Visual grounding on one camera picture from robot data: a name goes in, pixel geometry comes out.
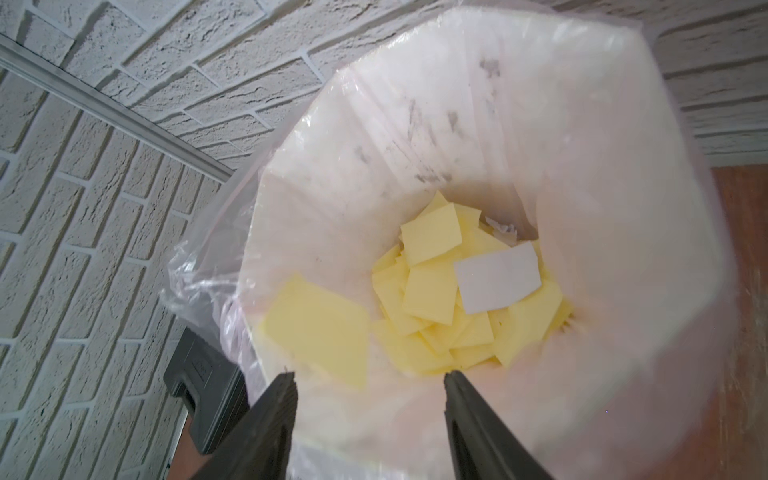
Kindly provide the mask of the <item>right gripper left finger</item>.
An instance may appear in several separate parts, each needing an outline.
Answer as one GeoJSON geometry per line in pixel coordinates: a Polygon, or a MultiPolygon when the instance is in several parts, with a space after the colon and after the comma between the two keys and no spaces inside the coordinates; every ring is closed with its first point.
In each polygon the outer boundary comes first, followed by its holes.
{"type": "Polygon", "coordinates": [[[192,478],[286,479],[297,406],[295,374],[279,374],[192,478]]]}

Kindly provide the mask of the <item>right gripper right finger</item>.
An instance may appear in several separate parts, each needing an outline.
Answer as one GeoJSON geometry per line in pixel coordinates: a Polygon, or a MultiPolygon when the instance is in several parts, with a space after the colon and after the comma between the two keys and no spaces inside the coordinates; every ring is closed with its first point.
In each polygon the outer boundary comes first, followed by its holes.
{"type": "Polygon", "coordinates": [[[460,371],[444,376],[445,419],[458,480],[552,480],[460,371]]]}

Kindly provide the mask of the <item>yellow sticky note falling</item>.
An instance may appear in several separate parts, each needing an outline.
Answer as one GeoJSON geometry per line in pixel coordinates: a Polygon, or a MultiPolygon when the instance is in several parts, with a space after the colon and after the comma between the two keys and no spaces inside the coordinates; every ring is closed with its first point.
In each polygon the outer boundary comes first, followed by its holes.
{"type": "Polygon", "coordinates": [[[264,331],[297,360],[363,388],[370,323],[363,306],[296,275],[278,292],[264,318],[264,331]]]}

